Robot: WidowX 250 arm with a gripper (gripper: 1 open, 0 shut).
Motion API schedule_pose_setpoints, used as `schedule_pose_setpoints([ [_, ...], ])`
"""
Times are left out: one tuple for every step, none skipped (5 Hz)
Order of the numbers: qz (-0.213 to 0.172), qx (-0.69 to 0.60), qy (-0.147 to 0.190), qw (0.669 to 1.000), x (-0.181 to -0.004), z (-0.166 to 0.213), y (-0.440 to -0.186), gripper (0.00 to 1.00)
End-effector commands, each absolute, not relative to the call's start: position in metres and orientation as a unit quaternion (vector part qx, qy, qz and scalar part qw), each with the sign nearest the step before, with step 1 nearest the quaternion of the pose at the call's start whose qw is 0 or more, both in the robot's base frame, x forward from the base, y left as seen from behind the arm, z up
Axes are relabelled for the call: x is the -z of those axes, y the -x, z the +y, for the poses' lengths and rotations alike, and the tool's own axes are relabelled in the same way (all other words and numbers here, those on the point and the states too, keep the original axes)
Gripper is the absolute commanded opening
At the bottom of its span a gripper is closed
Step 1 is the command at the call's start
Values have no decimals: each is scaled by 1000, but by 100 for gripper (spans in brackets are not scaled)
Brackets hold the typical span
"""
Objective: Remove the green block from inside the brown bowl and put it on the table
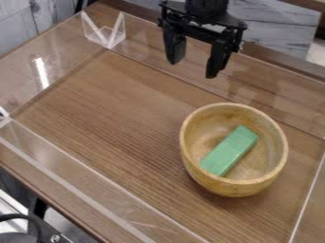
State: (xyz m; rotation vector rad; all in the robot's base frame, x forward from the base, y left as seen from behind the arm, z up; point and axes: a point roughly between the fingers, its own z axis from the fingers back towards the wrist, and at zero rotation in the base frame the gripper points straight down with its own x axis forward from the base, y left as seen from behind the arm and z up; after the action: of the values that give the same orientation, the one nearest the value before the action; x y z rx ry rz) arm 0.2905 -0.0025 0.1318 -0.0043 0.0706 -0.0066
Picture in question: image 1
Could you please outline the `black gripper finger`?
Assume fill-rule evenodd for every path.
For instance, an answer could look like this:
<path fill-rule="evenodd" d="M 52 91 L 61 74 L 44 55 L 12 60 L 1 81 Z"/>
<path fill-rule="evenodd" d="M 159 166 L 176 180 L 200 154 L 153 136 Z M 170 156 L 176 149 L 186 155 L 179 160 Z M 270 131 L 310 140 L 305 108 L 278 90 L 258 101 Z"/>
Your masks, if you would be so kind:
<path fill-rule="evenodd" d="M 187 38 L 178 28 L 168 24 L 161 26 L 161 38 L 165 59 L 172 65 L 176 65 L 186 56 Z"/>
<path fill-rule="evenodd" d="M 212 79 L 218 72 L 224 69 L 228 62 L 230 55 L 232 52 L 231 44 L 224 40 L 218 38 L 212 42 L 211 56 L 207 61 L 206 68 L 206 78 Z"/>

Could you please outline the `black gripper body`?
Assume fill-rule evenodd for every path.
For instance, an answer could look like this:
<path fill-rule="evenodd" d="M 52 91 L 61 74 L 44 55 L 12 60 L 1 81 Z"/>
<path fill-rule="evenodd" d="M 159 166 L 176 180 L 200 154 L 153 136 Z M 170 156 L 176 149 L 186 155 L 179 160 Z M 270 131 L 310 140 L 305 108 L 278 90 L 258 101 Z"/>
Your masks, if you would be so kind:
<path fill-rule="evenodd" d="M 232 52 L 238 52 L 247 25 L 228 13 L 228 0 L 161 0 L 159 7 L 161 29 L 164 24 L 172 25 L 186 38 L 208 44 L 218 38 L 224 39 L 231 44 Z"/>

